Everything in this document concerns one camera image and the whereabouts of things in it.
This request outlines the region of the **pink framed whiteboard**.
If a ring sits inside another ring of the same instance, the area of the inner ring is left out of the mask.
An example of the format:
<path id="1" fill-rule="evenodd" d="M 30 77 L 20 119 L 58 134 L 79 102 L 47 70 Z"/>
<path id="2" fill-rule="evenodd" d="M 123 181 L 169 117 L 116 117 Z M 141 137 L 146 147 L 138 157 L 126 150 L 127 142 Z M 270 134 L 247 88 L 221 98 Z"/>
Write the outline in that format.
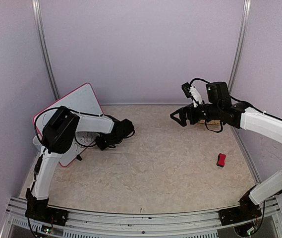
<path id="1" fill-rule="evenodd" d="M 36 125 L 39 136 L 42 136 L 44 126 L 55 113 L 52 108 L 60 106 L 65 106 L 82 113 L 95 115 L 101 115 L 103 113 L 92 85 L 90 83 L 85 83 L 46 107 L 45 110 L 49 110 L 48 112 L 44 113 L 41 111 L 33 116 L 33 124 Z M 76 160 L 76 156 L 86 149 L 85 147 L 82 147 L 82 144 L 93 145 L 96 136 L 97 135 L 92 132 L 77 133 L 76 138 L 73 140 L 72 147 L 62 156 L 59 164 L 64 168 L 68 167 L 69 164 Z"/>

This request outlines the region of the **red black whiteboard eraser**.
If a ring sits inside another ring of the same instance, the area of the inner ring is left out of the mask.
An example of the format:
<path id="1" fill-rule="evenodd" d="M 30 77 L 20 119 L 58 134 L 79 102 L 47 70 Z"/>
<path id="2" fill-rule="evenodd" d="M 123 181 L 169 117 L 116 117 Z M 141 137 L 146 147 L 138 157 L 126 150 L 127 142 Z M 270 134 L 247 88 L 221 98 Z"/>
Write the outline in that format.
<path id="1" fill-rule="evenodd" d="M 222 153 L 219 153 L 219 154 L 218 154 L 218 160 L 217 160 L 216 165 L 217 165 L 218 167 L 223 168 L 223 167 L 225 166 L 225 161 L 226 161 L 226 155 L 225 155 L 225 154 L 222 154 Z"/>

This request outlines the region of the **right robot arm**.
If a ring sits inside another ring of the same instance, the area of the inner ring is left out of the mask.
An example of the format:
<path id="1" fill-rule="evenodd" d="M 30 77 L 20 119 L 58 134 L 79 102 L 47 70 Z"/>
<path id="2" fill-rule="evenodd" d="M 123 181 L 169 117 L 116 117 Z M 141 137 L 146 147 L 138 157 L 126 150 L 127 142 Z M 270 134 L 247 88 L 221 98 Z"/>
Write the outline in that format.
<path id="1" fill-rule="evenodd" d="M 206 82 L 208 103 L 205 103 L 191 82 L 181 86 L 185 96 L 192 103 L 171 113 L 170 118 L 182 127 L 195 125 L 203 120 L 208 123 L 218 120 L 221 126 L 228 124 L 237 129 L 258 133 L 282 144 L 282 119 L 255 108 L 246 101 L 235 100 L 229 94 L 225 82 Z M 256 185 L 246 193 L 245 201 L 236 208 L 236 216 L 246 220 L 255 212 L 255 205 L 282 192 L 282 169 Z"/>

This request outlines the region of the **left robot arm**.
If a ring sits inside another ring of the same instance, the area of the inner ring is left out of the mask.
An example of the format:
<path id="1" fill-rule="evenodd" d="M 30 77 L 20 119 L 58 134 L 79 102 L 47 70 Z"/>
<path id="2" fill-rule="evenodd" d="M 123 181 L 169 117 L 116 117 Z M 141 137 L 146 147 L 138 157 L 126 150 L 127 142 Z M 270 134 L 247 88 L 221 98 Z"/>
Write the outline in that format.
<path id="1" fill-rule="evenodd" d="M 100 150 L 115 148 L 123 140 L 135 133 L 133 123 L 122 121 L 110 115 L 78 112 L 65 106 L 54 107 L 54 114 L 42 130 L 41 152 L 34 168 L 32 186 L 27 189 L 26 199 L 32 204 L 32 212 L 40 220 L 45 221 L 52 215 L 47 206 L 49 188 L 57 164 L 62 158 L 76 157 L 76 146 L 86 148 L 79 142 L 76 135 L 79 132 L 97 134 L 95 145 Z"/>

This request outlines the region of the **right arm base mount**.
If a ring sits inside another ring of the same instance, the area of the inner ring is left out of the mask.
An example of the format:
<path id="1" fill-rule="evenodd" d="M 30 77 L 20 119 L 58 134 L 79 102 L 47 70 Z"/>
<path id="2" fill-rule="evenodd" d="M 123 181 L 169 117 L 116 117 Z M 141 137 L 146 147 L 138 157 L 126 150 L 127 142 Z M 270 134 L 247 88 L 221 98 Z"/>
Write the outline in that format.
<path id="1" fill-rule="evenodd" d="M 248 195 L 239 200 L 239 205 L 219 211 L 222 226 L 231 225 L 239 222 L 261 217 L 262 212 L 259 205 L 255 205 Z"/>

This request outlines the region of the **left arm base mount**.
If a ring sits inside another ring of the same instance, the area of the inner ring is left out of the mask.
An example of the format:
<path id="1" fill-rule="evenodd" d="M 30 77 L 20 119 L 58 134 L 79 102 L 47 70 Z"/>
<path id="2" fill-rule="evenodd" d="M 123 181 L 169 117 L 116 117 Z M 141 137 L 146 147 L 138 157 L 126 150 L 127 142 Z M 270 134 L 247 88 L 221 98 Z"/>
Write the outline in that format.
<path id="1" fill-rule="evenodd" d="M 53 225 L 65 226 L 68 211 L 48 206 L 49 199 L 37 200 L 35 197 L 27 199 L 27 218 Z"/>

